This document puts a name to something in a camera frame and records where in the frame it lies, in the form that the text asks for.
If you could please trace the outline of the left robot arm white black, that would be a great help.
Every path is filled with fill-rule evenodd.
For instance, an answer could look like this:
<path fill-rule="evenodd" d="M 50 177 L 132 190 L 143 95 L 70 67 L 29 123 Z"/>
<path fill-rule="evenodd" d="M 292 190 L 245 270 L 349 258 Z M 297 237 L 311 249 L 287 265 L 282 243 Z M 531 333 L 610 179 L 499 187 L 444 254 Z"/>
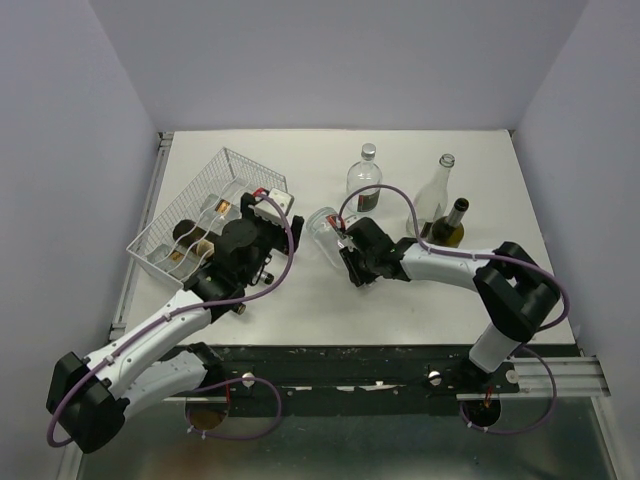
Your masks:
<path fill-rule="evenodd" d="M 47 443 L 75 443 L 92 453 L 112 440 L 124 424 L 150 406 L 178 393 L 214 393 L 222 371 L 208 347 L 192 345 L 170 357 L 171 349 L 227 312 L 274 291 L 278 277 L 247 294 L 272 251 L 292 259 L 304 220 L 287 215 L 293 197 L 276 188 L 241 198 L 241 216 L 214 242 L 213 256 L 182 289 L 135 329 L 83 357 L 70 352 L 54 367 L 46 408 Z"/>

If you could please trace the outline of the square clear bottle front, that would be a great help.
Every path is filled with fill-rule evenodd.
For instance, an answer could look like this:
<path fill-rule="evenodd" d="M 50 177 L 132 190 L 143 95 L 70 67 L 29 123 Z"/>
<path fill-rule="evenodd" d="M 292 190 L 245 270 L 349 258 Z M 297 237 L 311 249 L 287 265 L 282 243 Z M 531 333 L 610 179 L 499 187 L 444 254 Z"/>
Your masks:
<path fill-rule="evenodd" d="M 198 259 L 191 252 L 186 253 L 181 246 L 171 248 L 166 244 L 160 244 L 149 253 L 147 260 L 164 273 L 181 282 L 186 281 L 198 265 Z"/>

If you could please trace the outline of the olive wine bottle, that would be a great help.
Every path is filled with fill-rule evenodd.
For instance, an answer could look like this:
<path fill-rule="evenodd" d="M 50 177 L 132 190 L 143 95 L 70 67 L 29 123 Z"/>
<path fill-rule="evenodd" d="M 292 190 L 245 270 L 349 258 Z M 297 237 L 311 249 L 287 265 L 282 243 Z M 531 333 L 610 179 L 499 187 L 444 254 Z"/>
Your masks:
<path fill-rule="evenodd" d="M 464 237 L 462 220 L 468 208 L 469 201 L 464 197 L 458 198 L 450 212 L 433 223 L 426 242 L 436 246 L 457 248 Z"/>

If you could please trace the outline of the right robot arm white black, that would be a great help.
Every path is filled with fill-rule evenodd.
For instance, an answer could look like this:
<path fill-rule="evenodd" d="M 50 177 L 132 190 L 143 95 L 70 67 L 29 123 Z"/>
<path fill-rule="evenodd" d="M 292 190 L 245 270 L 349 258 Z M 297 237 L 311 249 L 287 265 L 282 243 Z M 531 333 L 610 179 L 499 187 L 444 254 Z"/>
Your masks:
<path fill-rule="evenodd" d="M 479 295 L 490 323 L 459 370 L 462 384 L 474 392 L 494 383 L 496 370 L 533 338 L 562 297 L 552 275 L 514 242 L 476 251 L 423 245 L 408 237 L 395 242 L 370 218 L 338 232 L 346 241 L 339 254 L 357 287 L 379 278 L 432 281 Z"/>

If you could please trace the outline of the small clear bottle silver cap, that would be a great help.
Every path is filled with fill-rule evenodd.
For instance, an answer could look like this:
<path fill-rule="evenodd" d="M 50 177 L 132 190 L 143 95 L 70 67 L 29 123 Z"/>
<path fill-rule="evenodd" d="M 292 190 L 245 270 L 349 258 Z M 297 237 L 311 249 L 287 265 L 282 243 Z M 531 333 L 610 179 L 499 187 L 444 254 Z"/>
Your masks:
<path fill-rule="evenodd" d="M 337 270 L 346 270 L 341 251 L 353 246 L 351 239 L 339 230 L 337 211 L 322 207 L 315 211 L 306 223 L 306 229 L 315 245 Z"/>

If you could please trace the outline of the tall clear wine bottle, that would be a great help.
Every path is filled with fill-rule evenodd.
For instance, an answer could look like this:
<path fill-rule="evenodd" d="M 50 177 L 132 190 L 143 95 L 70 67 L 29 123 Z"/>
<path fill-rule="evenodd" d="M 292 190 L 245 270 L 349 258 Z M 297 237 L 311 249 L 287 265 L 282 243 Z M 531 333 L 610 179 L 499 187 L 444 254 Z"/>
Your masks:
<path fill-rule="evenodd" d="M 452 154 L 443 154 L 432 178 L 416 194 L 413 205 L 420 237 L 425 239 L 433 223 L 445 214 L 448 204 L 448 182 L 455 165 Z"/>

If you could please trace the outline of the square clear bottle black cap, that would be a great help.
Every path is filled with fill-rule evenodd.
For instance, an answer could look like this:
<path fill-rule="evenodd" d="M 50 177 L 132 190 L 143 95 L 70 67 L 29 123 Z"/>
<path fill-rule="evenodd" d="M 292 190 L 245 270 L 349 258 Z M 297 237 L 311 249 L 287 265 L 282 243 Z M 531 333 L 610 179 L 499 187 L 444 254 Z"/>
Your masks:
<path fill-rule="evenodd" d="M 209 229 L 222 228 L 226 223 L 240 218 L 239 207 L 219 195 L 209 194 L 200 207 L 199 222 Z"/>

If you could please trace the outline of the dark green wine bottle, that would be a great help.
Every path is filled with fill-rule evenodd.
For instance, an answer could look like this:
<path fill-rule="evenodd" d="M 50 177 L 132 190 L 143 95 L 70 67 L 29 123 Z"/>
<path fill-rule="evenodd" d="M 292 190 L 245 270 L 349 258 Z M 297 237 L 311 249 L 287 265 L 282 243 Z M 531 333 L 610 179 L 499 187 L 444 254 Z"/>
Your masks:
<path fill-rule="evenodd" d="M 215 253 L 218 235 L 199 227 L 193 220 L 179 221 L 172 231 L 172 238 L 200 258 L 210 258 Z"/>

